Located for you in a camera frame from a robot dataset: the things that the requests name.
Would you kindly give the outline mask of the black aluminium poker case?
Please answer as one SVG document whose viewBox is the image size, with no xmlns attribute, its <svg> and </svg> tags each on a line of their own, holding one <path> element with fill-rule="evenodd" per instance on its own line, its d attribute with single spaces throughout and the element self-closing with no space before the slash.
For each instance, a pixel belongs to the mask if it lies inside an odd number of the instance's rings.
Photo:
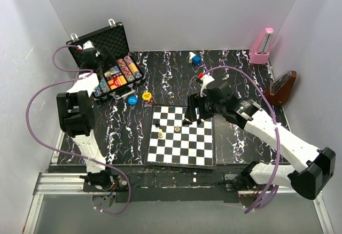
<svg viewBox="0 0 342 234">
<path fill-rule="evenodd" d="M 106 67 L 104 73 L 110 68 L 118 66 L 118 59 L 124 59 L 125 56 L 131 57 L 123 24 L 121 22 L 115 22 L 113 19 L 110 19 L 108 22 L 109 26 L 80 37 L 72 33 L 71 40 L 66 42 L 66 44 L 70 46 L 69 51 L 79 69 L 89 68 L 93 70 L 92 58 L 93 56 L 99 56 L 100 54 L 105 58 Z M 86 41 L 92 41 L 97 50 L 93 52 L 83 52 L 82 46 Z M 127 84 L 111 90 L 100 98 L 95 98 L 92 93 L 94 99 L 106 100 L 111 97 L 120 99 L 121 97 L 134 93 L 136 88 L 145 80 L 145 74 L 136 61 L 133 60 L 133 62 L 143 75 L 141 79 L 135 78 L 134 82 L 127 82 Z"/>
</svg>

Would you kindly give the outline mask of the red yellow card deck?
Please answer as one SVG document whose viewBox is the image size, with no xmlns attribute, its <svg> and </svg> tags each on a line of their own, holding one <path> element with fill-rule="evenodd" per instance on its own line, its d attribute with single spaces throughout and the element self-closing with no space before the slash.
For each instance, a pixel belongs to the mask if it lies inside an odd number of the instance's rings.
<svg viewBox="0 0 342 234">
<path fill-rule="evenodd" d="M 127 84 L 127 81 L 123 75 L 112 75 L 107 78 L 107 84 L 111 90 L 114 90 Z"/>
</svg>

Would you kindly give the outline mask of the red triangle token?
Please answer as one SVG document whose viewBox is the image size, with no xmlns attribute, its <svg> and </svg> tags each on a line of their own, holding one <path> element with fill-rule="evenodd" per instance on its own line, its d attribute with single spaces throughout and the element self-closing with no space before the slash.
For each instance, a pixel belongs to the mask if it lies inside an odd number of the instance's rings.
<svg viewBox="0 0 342 234">
<path fill-rule="evenodd" d="M 156 101 L 154 100 L 154 98 L 150 98 L 149 100 L 146 101 L 145 106 L 146 107 L 151 107 L 155 103 L 156 103 Z"/>
</svg>

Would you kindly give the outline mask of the yellow round button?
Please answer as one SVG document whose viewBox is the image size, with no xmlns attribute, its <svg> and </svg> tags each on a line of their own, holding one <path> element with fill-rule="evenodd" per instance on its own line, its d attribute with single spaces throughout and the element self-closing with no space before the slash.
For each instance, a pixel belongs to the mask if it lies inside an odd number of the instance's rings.
<svg viewBox="0 0 342 234">
<path fill-rule="evenodd" d="M 144 100 L 144 101 L 148 101 L 148 100 L 150 100 L 152 98 L 152 94 L 150 93 L 150 92 L 144 92 L 143 94 L 142 94 L 142 99 Z"/>
</svg>

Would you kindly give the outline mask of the blue round button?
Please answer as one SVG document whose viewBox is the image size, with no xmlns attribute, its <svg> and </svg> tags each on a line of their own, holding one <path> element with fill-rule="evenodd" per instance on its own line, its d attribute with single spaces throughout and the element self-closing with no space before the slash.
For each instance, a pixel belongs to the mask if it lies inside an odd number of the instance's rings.
<svg viewBox="0 0 342 234">
<path fill-rule="evenodd" d="M 138 98 L 136 96 L 130 96 L 127 102 L 129 105 L 136 105 L 138 102 Z"/>
</svg>

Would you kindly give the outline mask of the blue patterned card deck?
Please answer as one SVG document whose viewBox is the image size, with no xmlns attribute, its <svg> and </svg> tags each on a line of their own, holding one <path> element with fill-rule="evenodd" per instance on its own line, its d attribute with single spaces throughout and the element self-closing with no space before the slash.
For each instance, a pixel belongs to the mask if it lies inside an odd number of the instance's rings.
<svg viewBox="0 0 342 234">
<path fill-rule="evenodd" d="M 118 66 L 114 66 L 114 67 L 110 68 L 107 72 L 105 72 L 104 76 L 105 77 L 110 77 L 110 76 L 113 76 L 113 75 L 115 75 L 117 73 L 120 73 L 120 72 L 121 71 L 120 71 L 119 67 Z"/>
</svg>

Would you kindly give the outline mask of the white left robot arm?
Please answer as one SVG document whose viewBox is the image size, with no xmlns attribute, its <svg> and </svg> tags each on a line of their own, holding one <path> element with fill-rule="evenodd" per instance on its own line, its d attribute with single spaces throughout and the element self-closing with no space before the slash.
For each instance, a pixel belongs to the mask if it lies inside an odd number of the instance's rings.
<svg viewBox="0 0 342 234">
<path fill-rule="evenodd" d="M 95 139 L 91 102 L 91 94 L 99 81 L 92 69 L 84 71 L 70 89 L 56 96 L 59 124 L 84 157 L 87 174 L 81 178 L 99 190 L 108 191 L 113 187 L 114 179 Z"/>
</svg>

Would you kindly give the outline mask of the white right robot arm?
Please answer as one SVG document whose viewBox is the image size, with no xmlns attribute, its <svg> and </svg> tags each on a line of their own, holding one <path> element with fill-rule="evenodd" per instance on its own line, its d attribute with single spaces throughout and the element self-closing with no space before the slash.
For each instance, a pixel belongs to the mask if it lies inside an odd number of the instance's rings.
<svg viewBox="0 0 342 234">
<path fill-rule="evenodd" d="M 251 162 L 228 184 L 254 190 L 271 181 L 272 185 L 293 188 L 302 197 L 314 200 L 332 178 L 335 152 L 311 145 L 282 125 L 275 124 L 261 106 L 248 98 L 237 98 L 230 85 L 209 75 L 198 79 L 200 91 L 188 97 L 185 118 L 191 122 L 221 115 L 229 123 L 258 137 L 287 161 L 288 165 Z"/>
</svg>

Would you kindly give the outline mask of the blue cube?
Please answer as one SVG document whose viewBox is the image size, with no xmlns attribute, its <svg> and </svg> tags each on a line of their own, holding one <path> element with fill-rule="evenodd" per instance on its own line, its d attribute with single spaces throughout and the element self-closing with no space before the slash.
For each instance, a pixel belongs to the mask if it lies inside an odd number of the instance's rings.
<svg viewBox="0 0 342 234">
<path fill-rule="evenodd" d="M 191 58 L 191 62 L 198 66 L 201 63 L 201 58 L 198 55 L 195 55 Z"/>
</svg>

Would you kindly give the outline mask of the white king chess piece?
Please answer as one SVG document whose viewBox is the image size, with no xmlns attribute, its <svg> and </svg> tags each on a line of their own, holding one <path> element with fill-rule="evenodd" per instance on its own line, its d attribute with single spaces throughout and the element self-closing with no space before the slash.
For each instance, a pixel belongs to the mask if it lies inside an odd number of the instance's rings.
<svg viewBox="0 0 342 234">
<path fill-rule="evenodd" d="M 159 137 L 159 138 L 163 138 L 163 136 L 164 136 L 164 133 L 163 133 L 162 129 L 159 129 L 159 131 L 158 131 L 158 137 Z"/>
</svg>

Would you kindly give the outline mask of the black white chessboard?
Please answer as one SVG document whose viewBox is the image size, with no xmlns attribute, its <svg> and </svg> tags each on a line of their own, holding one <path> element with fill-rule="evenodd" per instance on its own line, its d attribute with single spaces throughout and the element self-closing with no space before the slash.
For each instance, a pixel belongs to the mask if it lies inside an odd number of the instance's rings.
<svg viewBox="0 0 342 234">
<path fill-rule="evenodd" d="M 152 107 L 145 164 L 199 169 L 216 167 L 213 119 L 183 126 L 185 111 L 184 106 Z M 175 132 L 176 126 L 179 126 L 179 132 Z M 158 137 L 159 129 L 164 133 L 163 138 Z"/>
</svg>

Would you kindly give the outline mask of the white small block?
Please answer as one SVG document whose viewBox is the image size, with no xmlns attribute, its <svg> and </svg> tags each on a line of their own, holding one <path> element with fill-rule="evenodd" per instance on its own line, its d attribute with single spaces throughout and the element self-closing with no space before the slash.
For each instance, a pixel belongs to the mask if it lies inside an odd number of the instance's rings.
<svg viewBox="0 0 342 234">
<path fill-rule="evenodd" d="M 188 62 L 191 64 L 192 63 L 192 59 L 196 56 L 195 53 L 193 52 L 189 52 L 189 58 L 188 58 Z"/>
</svg>

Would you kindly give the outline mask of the black marble pattern mat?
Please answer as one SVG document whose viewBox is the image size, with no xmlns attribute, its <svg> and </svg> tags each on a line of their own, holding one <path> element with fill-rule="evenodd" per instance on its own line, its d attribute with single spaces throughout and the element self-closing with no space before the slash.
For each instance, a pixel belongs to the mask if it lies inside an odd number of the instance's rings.
<svg viewBox="0 0 342 234">
<path fill-rule="evenodd" d="M 199 90 L 196 76 L 210 68 L 227 65 L 248 74 L 264 91 L 275 79 L 270 63 L 251 64 L 246 50 L 195 51 L 202 58 L 199 66 L 188 63 L 188 51 L 132 52 L 131 56 L 145 71 L 146 80 L 135 93 L 136 105 L 127 100 L 93 101 L 96 117 L 95 137 L 101 153 L 108 163 L 143 164 L 149 144 L 152 108 L 144 106 L 143 92 L 150 92 L 157 104 L 185 105 L 187 96 Z M 227 80 L 238 97 L 250 98 L 267 110 L 255 87 L 239 73 L 230 69 L 212 72 L 216 80 Z M 229 124 L 224 118 L 214 118 L 216 163 L 219 165 L 274 162 L 274 150 L 257 137 Z"/>
</svg>

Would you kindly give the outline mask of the brown wooden metronome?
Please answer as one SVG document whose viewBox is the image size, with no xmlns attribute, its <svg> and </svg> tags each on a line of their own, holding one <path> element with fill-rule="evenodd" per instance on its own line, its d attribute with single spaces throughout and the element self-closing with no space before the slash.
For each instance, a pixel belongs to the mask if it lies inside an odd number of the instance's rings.
<svg viewBox="0 0 342 234">
<path fill-rule="evenodd" d="M 273 106 L 284 106 L 290 98 L 296 78 L 296 71 L 287 71 L 272 81 L 263 93 L 267 101 Z"/>
</svg>

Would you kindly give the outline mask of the aluminium rail frame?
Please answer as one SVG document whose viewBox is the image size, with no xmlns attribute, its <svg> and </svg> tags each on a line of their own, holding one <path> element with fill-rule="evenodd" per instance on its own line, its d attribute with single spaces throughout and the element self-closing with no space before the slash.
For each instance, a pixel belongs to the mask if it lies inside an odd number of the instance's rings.
<svg viewBox="0 0 342 234">
<path fill-rule="evenodd" d="M 333 233 L 321 194 L 306 199 L 275 179 L 263 193 L 232 173 L 129 172 L 131 192 L 97 191 L 77 174 L 42 174 L 24 233 Z"/>
</svg>

